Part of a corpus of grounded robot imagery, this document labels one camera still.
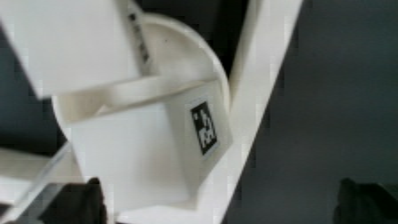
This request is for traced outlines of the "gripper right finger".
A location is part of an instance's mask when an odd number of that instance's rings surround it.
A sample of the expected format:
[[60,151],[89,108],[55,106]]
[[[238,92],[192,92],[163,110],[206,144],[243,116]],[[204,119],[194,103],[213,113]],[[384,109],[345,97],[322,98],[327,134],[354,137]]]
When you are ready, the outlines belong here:
[[398,224],[398,199],[378,183],[341,180],[332,224]]

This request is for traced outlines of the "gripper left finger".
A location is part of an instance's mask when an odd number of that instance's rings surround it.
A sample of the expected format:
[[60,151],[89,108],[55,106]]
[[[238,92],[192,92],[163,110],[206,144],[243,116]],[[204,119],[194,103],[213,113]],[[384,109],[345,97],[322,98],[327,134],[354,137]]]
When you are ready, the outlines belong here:
[[5,210],[0,224],[108,224],[99,179],[36,185]]

